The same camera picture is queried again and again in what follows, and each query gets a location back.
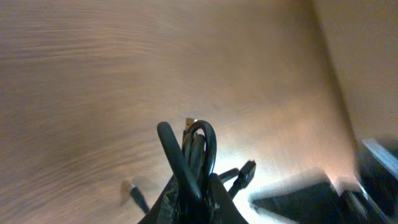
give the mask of wood grain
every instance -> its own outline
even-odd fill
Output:
[[[168,181],[156,125],[209,121],[235,198],[302,171],[353,178],[353,145],[308,1],[3,0],[0,222],[134,223]]]

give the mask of dark blurred object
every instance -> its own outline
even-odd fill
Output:
[[[199,129],[204,135],[196,133]],[[206,121],[186,120],[182,149],[168,123],[159,123],[157,132],[174,174],[151,209],[132,186],[131,197],[146,213],[139,223],[247,223],[232,199],[252,181],[256,163],[248,161],[241,170],[220,176],[213,173],[216,135]],[[227,192],[223,183],[236,176]]]
[[[329,181],[289,194],[257,198],[263,208],[299,223],[392,223],[398,211],[398,141],[365,139],[358,165],[362,192],[339,197]]]

